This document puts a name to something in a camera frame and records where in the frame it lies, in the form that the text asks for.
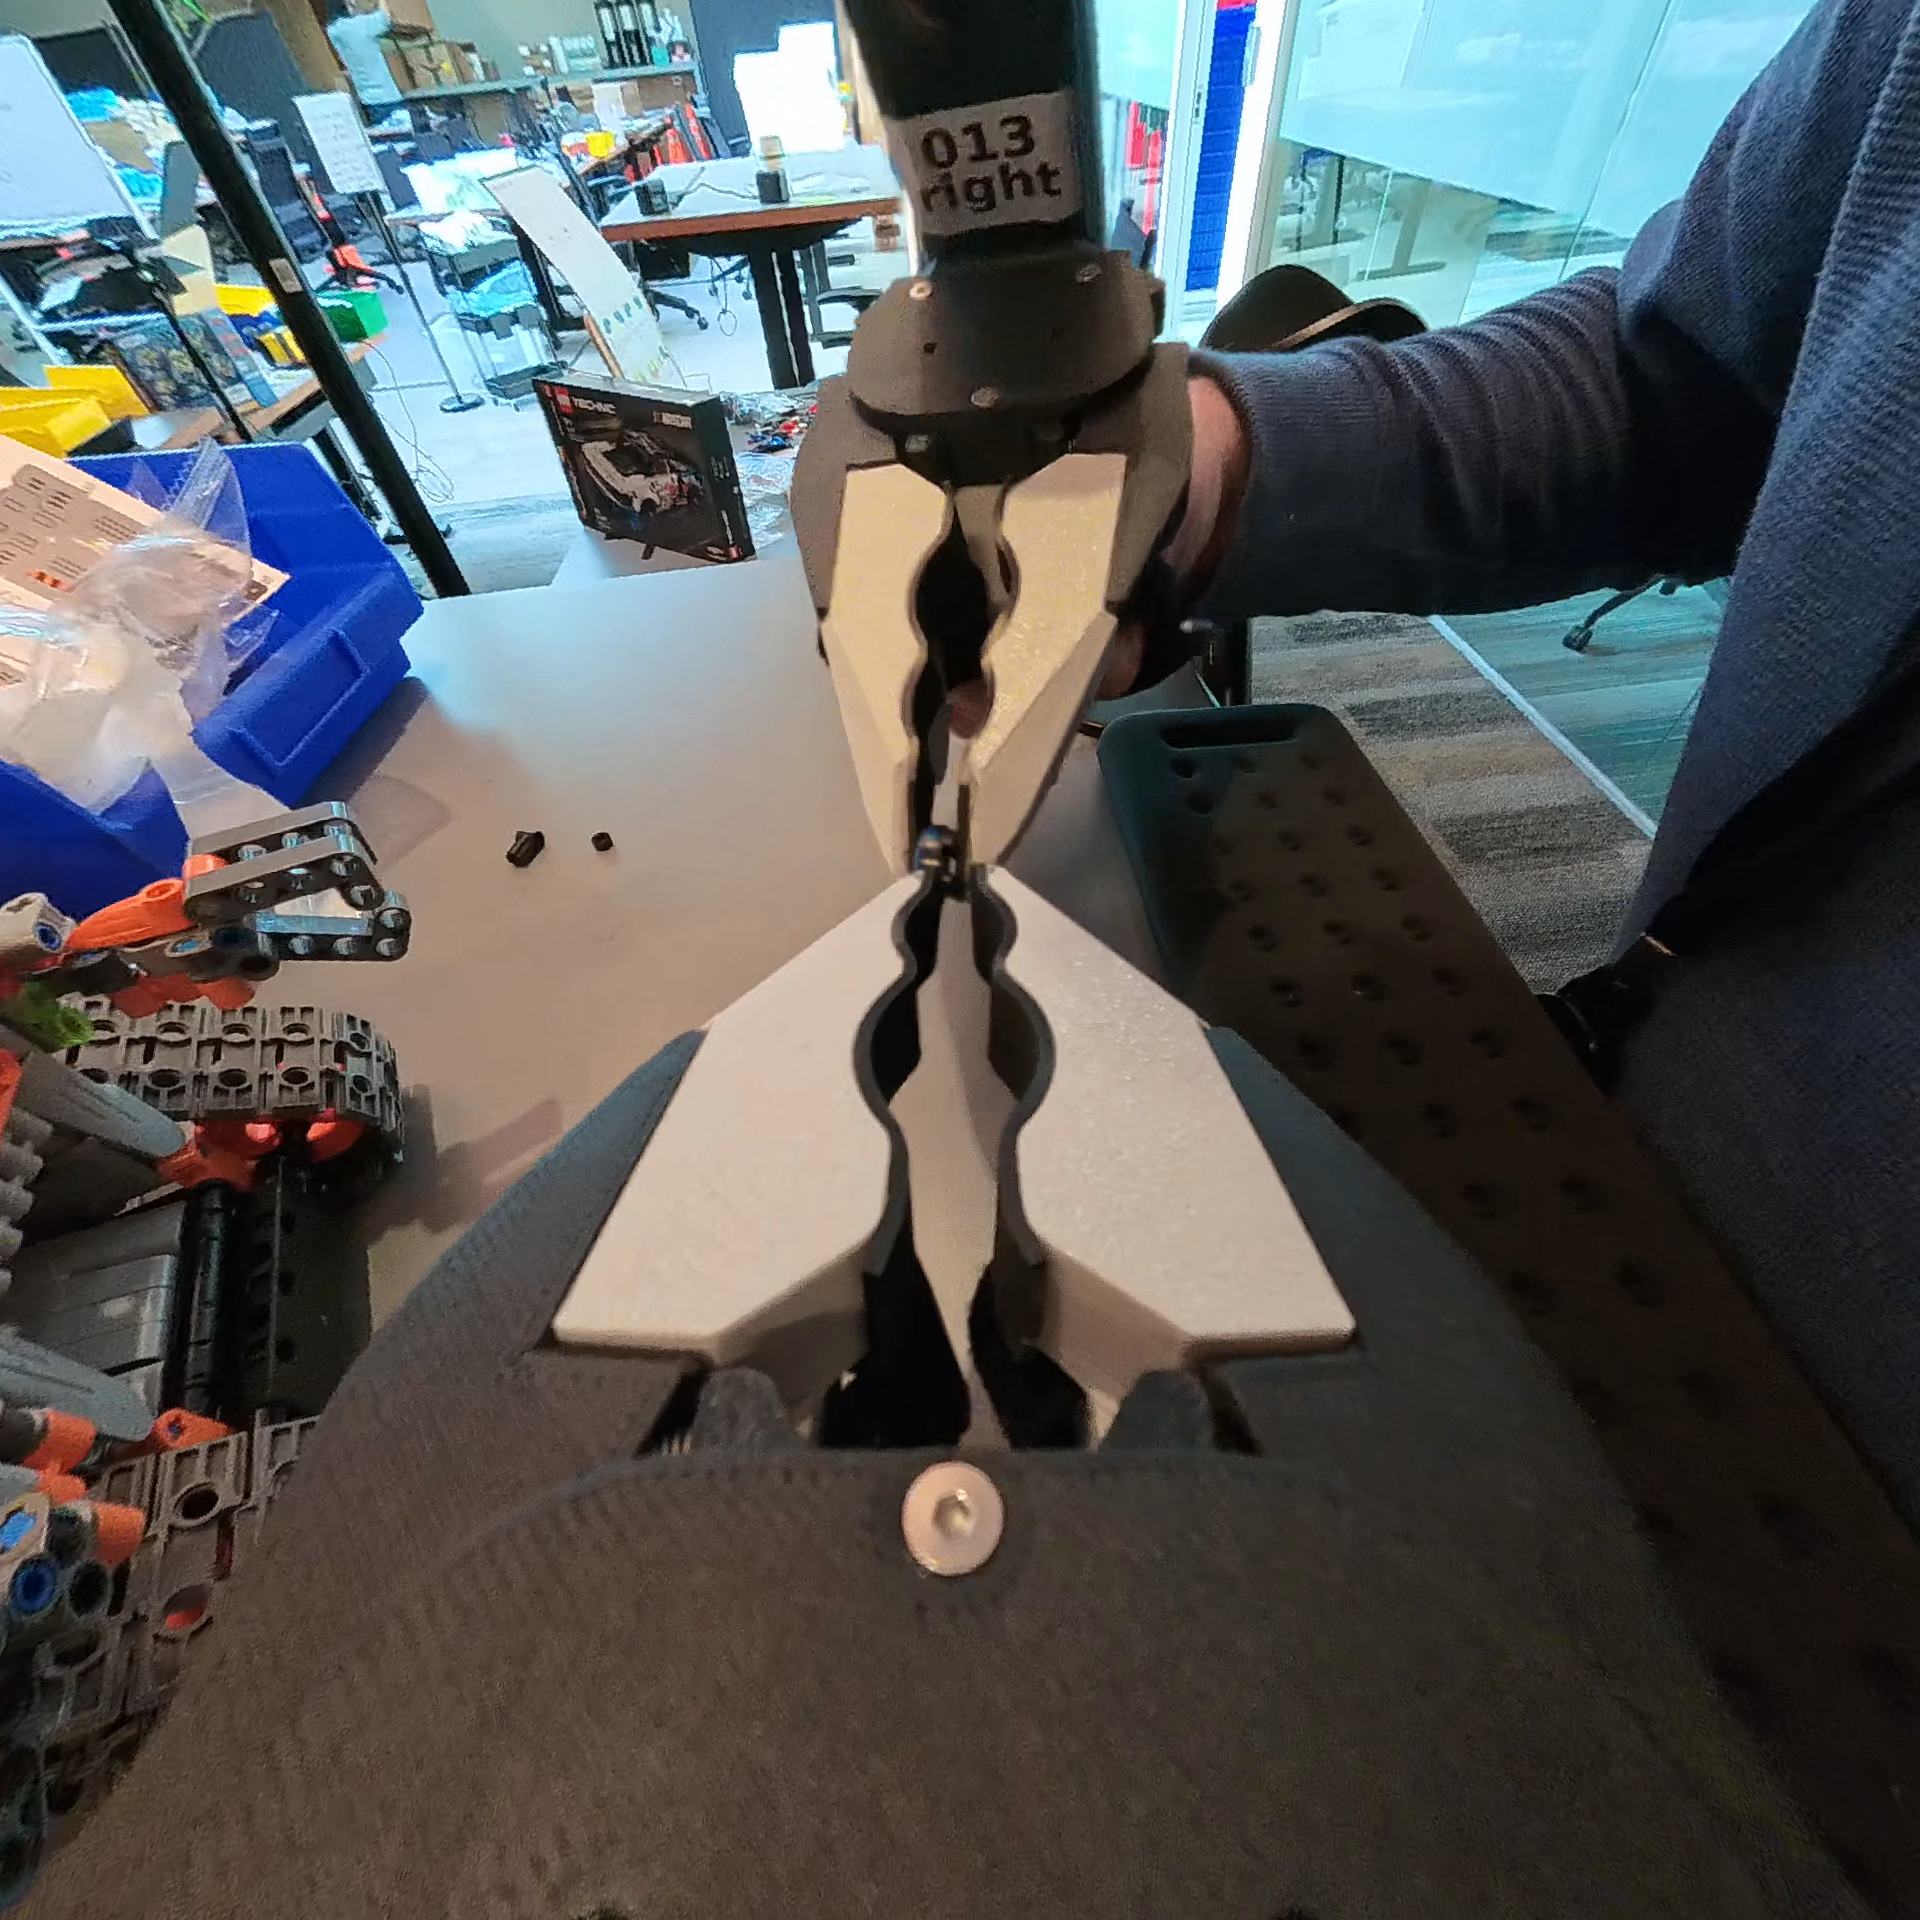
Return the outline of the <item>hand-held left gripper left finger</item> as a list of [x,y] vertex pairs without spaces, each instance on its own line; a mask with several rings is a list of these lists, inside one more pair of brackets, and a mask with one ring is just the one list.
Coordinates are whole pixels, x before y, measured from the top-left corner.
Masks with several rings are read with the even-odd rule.
[[553,1317],[558,1349],[857,1365],[862,1266],[896,1186],[857,1039],[908,975],[896,926],[921,897],[893,879],[707,1024]]

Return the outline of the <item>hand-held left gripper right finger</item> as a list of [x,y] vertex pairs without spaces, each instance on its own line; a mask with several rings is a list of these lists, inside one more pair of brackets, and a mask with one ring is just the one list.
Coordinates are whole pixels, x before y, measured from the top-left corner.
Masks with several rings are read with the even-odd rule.
[[988,1302],[1096,1396],[1219,1360],[1341,1352],[1326,1260],[1207,1024],[1008,870],[980,874],[997,1150]]

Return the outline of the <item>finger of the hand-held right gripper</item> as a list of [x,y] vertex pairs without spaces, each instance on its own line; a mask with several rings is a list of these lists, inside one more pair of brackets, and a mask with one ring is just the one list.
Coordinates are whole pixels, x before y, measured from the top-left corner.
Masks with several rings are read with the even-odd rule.
[[1069,453],[1009,487],[999,506],[1015,593],[980,650],[991,706],[958,777],[973,868],[1017,846],[1112,646],[1108,580],[1124,474],[1116,449]]
[[888,872],[910,872],[944,775],[944,682],[917,613],[951,529],[947,492],[905,465],[847,473],[823,613],[857,790]]

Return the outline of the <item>person's right hand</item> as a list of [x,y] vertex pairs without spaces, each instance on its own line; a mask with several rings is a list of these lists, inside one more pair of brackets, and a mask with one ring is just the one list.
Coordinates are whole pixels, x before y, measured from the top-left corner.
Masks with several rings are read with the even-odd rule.
[[1179,572],[1201,593],[1239,536],[1251,485],[1253,440],[1240,408],[1211,375],[1189,377],[1190,477],[1179,538]]

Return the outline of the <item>black product box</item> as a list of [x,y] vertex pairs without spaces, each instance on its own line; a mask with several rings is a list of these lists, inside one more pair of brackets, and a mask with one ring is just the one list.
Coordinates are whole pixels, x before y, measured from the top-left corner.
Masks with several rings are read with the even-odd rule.
[[581,522],[697,561],[756,558],[725,402],[612,375],[540,375],[533,393]]

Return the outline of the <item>black perforated panel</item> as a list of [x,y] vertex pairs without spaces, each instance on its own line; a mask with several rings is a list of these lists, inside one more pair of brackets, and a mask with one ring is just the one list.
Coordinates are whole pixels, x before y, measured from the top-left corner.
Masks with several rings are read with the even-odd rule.
[[1329,710],[1133,710],[1096,754],[1167,985],[1495,1281],[1721,1700],[1915,1916],[1918,1557],[1881,1478]]

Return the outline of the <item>wooden work table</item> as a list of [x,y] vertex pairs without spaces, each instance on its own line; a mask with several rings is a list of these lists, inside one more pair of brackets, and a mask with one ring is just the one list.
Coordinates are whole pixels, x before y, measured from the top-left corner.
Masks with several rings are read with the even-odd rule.
[[773,386],[816,377],[811,348],[827,293],[816,254],[833,234],[901,210],[901,183],[883,148],[845,143],[784,158],[784,198],[764,198],[756,158],[668,161],[616,196],[599,220],[614,247],[743,260],[758,311]]

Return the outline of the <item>black chair back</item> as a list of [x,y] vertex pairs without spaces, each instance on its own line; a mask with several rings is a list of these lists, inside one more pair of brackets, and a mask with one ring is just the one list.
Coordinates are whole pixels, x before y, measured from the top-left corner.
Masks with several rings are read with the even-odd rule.
[[1248,279],[1201,334],[1209,351],[1301,351],[1336,340],[1391,344],[1427,322],[1391,296],[1353,300],[1327,277],[1279,263]]

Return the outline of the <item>white standing sign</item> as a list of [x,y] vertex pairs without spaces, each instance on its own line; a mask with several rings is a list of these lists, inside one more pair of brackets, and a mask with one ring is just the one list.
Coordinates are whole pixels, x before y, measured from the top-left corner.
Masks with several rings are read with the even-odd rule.
[[561,181],[526,164],[481,186],[565,279],[607,373],[641,386],[668,383],[670,350],[648,295]]

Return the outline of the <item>tracked toy robot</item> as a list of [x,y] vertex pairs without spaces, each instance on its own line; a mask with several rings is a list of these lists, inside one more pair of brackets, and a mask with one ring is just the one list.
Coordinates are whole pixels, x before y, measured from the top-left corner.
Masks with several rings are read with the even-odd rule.
[[177,1692],[368,1341],[345,1213],[400,1160],[396,1052],[255,994],[412,929],[342,802],[81,919],[5,901],[5,1908]]

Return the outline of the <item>blue storage bin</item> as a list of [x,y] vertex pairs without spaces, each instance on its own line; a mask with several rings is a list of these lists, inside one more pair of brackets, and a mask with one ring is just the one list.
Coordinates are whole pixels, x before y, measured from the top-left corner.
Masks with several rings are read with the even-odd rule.
[[[204,751],[270,797],[253,816],[320,794],[320,782],[409,672],[405,637],[423,600],[327,468],[296,442],[229,448],[215,512],[246,520],[255,559],[283,573],[243,622],[225,693],[197,722]],[[37,775],[1,773],[5,897],[45,894],[84,914],[177,874],[195,832],[156,773],[88,812]]]

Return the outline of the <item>black pole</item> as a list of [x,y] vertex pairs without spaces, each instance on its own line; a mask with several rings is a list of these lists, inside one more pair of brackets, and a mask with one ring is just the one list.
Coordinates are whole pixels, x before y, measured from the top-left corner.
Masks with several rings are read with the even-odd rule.
[[459,561],[305,286],[272,205],[255,185],[165,4],[109,1],[108,8],[176,119],[244,254],[273,287],[281,317],[292,329],[337,424],[356,446],[372,485],[385,497],[401,544],[413,550],[436,596],[467,596],[471,585]]

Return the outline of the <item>yellow storage bins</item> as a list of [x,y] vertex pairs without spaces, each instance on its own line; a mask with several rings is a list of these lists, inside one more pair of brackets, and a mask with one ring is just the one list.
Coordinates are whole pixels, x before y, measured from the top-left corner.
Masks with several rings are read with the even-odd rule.
[[150,408],[113,365],[49,365],[43,386],[1,386],[1,433],[56,460],[132,449]]

